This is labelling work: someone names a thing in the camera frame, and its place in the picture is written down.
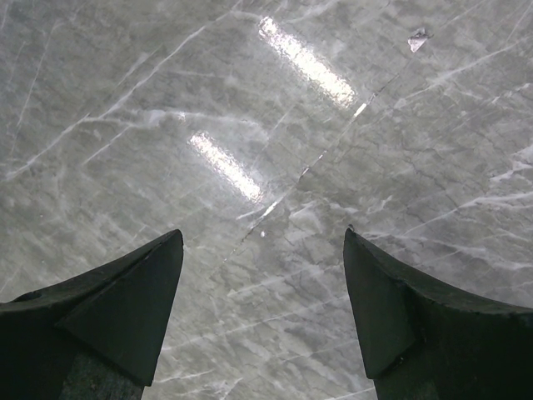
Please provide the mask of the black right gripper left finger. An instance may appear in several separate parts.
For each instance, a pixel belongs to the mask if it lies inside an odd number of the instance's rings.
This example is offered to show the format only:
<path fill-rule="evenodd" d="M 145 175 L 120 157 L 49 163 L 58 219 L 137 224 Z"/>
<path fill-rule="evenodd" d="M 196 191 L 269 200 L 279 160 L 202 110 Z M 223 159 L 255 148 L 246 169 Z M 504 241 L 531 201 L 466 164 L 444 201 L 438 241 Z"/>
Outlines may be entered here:
<path fill-rule="evenodd" d="M 139 399 L 153 383 L 183 263 L 172 230 L 1 306 L 4 399 Z"/>

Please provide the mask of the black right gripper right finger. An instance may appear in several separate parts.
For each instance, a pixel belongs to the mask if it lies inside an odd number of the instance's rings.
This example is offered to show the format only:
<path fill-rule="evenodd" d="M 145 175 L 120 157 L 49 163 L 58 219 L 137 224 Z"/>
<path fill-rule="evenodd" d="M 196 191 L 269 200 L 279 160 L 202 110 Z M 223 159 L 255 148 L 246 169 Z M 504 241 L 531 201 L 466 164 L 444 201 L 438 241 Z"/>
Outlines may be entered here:
<path fill-rule="evenodd" d="M 346 285 L 380 399 L 529 399 L 532 311 L 411 267 L 348 229 Z"/>

